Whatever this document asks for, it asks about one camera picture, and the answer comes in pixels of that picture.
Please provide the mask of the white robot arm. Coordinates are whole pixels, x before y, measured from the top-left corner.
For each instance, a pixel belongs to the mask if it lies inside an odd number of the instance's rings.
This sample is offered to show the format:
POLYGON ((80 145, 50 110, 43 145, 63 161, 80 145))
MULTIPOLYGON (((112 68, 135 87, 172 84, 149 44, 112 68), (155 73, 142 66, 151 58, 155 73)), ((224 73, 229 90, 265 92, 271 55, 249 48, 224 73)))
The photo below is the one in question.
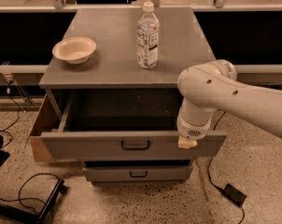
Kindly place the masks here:
POLYGON ((176 121, 180 148, 197 146, 217 110, 282 139, 282 91, 239 82, 236 69, 226 60, 185 69, 178 76, 177 87, 183 96, 176 121))

